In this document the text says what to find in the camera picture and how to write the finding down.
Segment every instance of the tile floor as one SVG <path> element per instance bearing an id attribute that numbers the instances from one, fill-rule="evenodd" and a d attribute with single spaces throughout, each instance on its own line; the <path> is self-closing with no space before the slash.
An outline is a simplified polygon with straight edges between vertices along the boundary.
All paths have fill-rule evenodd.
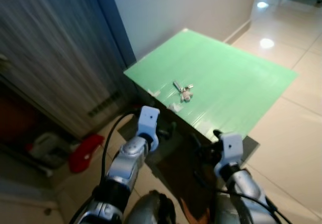
<path id="1" fill-rule="evenodd" d="M 63 219 L 58 210 L 52 210 L 50 215 L 44 213 L 45 208 L 32 205 L 17 204 L 0 201 L 1 223 L 25 224 L 63 224 Z"/>
<path id="2" fill-rule="evenodd" d="M 294 224 L 322 222 L 322 8 L 316 0 L 255 0 L 251 28 L 234 47 L 268 59 L 298 73 L 298 78 L 251 131 L 261 146 L 246 167 L 267 195 Z M 257 8 L 258 2 L 268 7 Z M 263 38 L 275 44 L 263 48 Z M 110 123 L 100 132 L 106 136 Z M 125 140 L 115 132 L 108 148 L 108 163 Z M 98 183 L 102 150 L 82 177 L 68 176 L 67 169 L 53 179 L 63 217 L 69 220 Z M 86 187 L 80 184 L 86 178 Z M 126 214 L 151 189 L 172 198 L 178 223 L 185 219 L 178 201 L 149 167 L 141 169 Z"/>

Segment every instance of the red bag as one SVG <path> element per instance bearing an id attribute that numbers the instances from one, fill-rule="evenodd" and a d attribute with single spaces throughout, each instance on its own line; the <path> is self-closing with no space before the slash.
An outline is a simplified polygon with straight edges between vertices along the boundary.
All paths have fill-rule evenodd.
<path id="1" fill-rule="evenodd" d="M 70 171 L 79 173 L 90 166 L 92 155 L 96 148 L 104 141 L 104 137 L 93 134 L 83 140 L 74 153 L 69 156 L 68 163 Z"/>

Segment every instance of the green cutting mat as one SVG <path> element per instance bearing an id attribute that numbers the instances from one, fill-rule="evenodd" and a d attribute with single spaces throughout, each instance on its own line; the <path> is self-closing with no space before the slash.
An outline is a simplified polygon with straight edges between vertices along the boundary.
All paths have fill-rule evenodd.
<path id="1" fill-rule="evenodd" d="M 146 91 L 159 90 L 156 98 L 165 106 L 180 104 L 176 114 L 210 140 L 214 128 L 245 137 L 296 78 L 287 68 L 189 30 L 124 73 Z M 180 103 L 174 80 L 194 85 L 190 102 Z"/>

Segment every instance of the keys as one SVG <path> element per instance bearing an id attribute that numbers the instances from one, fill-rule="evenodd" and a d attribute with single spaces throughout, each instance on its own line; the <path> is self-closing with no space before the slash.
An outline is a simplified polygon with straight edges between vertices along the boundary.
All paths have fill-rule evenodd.
<path id="1" fill-rule="evenodd" d="M 184 92 L 184 91 L 187 91 L 187 90 L 189 90 L 189 89 L 193 88 L 193 84 L 187 85 L 186 87 L 183 87 L 183 88 L 182 88 L 182 87 L 179 85 L 179 83 L 178 83 L 177 81 L 174 81 L 174 82 L 173 82 L 173 85 L 178 89 L 178 91 L 179 91 L 180 93 L 182 93 L 182 92 Z"/>

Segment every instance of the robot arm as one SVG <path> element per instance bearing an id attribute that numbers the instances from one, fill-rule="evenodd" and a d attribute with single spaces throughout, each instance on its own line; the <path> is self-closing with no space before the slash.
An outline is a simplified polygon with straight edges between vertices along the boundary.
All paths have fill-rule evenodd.
<path id="1" fill-rule="evenodd" d="M 220 133 L 219 131 L 214 131 L 214 133 L 219 139 L 216 143 L 217 147 L 221 150 L 221 160 L 214 167 L 215 175 L 224 180 L 228 191 L 246 195 L 266 206 L 272 206 L 264 190 L 254 181 L 249 172 L 240 169 L 239 165 L 243 156 L 242 137 L 236 133 Z M 226 200 L 226 196 L 219 198 L 219 201 L 222 201 L 221 207 L 224 207 L 221 210 L 222 214 L 217 215 L 219 223 L 231 223 L 232 219 L 238 221 L 237 223 L 280 223 L 271 212 L 249 199 L 230 196 L 230 200 Z"/>
<path id="2" fill-rule="evenodd" d="M 121 146 L 104 183 L 94 191 L 94 201 L 79 224 L 122 223 L 123 212 L 133 190 L 138 171 L 145 157 L 158 146 L 156 121 L 159 109 L 142 107 L 136 136 Z"/>

